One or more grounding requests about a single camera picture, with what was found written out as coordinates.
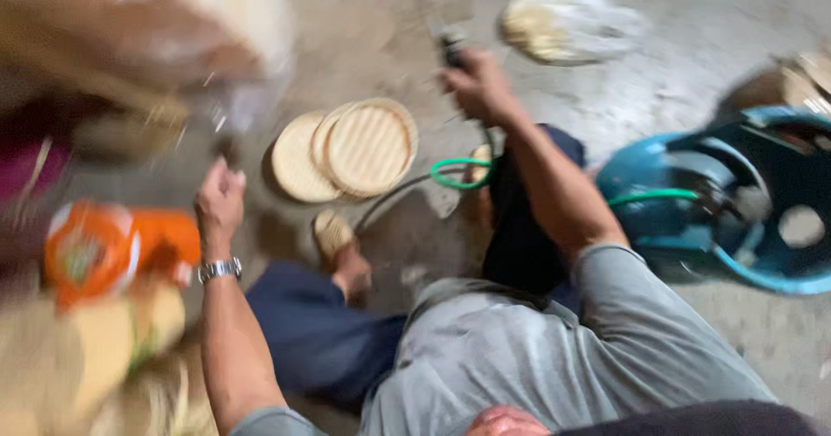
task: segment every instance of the woven sandal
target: woven sandal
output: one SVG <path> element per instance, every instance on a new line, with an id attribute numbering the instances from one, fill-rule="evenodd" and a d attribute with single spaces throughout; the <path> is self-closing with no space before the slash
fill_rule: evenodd
<path id="1" fill-rule="evenodd" d="M 324 210 L 314 219 L 314 237 L 327 261 L 332 262 L 335 253 L 355 240 L 355 233 L 346 220 L 335 210 Z"/>
<path id="2" fill-rule="evenodd" d="M 476 147 L 476 150 L 474 150 L 470 154 L 470 158 L 475 158 L 476 160 L 490 161 L 491 152 L 492 151 L 490 150 L 490 145 L 482 144 L 482 145 Z M 478 183 L 479 181 L 482 181 L 485 176 L 488 176 L 488 171 L 489 170 L 490 170 L 490 168 L 488 168 L 487 166 L 468 165 L 469 178 L 470 178 L 469 182 Z"/>

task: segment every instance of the gray shirt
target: gray shirt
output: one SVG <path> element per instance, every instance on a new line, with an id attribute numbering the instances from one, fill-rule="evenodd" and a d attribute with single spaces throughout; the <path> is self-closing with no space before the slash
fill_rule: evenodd
<path id="1" fill-rule="evenodd" d="M 514 405 L 552 431 L 723 399 L 775 402 L 731 346 L 634 252 L 597 245 L 573 279 L 582 324 L 555 302 L 487 281 L 445 279 L 419 295 L 396 368 L 361 434 L 464 434 Z M 257 410 L 234 436 L 322 434 L 286 407 Z"/>

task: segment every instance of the dark blue pants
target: dark blue pants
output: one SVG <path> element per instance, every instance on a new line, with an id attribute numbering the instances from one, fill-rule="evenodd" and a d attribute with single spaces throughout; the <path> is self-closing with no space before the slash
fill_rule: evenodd
<path id="1" fill-rule="evenodd" d="M 577 165 L 583 145 L 558 129 L 551 139 Z M 531 214 L 511 150 L 496 161 L 490 183 L 495 231 L 483 278 L 549 297 L 576 310 L 568 268 Z M 284 392 L 318 397 L 359 412 L 367 393 L 392 370 L 406 316 L 350 309 L 328 275 L 273 262 L 246 293 L 274 359 Z"/>

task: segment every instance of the green hose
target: green hose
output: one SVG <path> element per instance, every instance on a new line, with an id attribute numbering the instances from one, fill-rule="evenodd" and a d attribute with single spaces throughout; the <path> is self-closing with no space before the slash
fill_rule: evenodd
<path id="1" fill-rule="evenodd" d="M 488 128 L 485 126 L 480 126 L 480 129 L 484 134 L 484 140 L 488 143 L 488 145 L 490 145 L 490 161 L 478 160 L 475 158 L 448 158 L 446 160 L 437 161 L 430 169 L 430 176 L 435 182 L 444 187 L 458 189 L 461 191 L 472 191 L 474 189 L 488 186 L 488 183 L 490 183 L 490 176 L 493 174 L 493 137 L 491 137 L 490 132 L 488 132 Z M 486 166 L 488 168 L 488 174 L 485 175 L 481 181 L 477 181 L 475 183 L 462 183 L 461 181 L 456 181 L 441 174 L 441 169 L 443 167 L 459 165 L 461 163 Z"/>
<path id="2" fill-rule="evenodd" d="M 686 189 L 653 189 L 651 191 L 643 191 L 637 194 L 630 194 L 628 196 L 616 197 L 609 200 L 609 207 L 620 206 L 622 204 L 629 204 L 632 202 L 640 202 L 641 200 L 651 199 L 687 199 L 699 200 L 701 196 L 695 191 Z"/>

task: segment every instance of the silver watch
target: silver watch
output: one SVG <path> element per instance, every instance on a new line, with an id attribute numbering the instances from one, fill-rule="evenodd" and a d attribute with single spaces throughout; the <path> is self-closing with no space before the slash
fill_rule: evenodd
<path id="1" fill-rule="evenodd" d="M 236 275 L 237 282 L 243 274 L 243 265 L 239 259 L 232 257 L 230 261 L 216 261 L 210 264 L 202 264 L 196 270 L 196 276 L 199 278 L 201 284 L 220 277 L 221 275 Z"/>

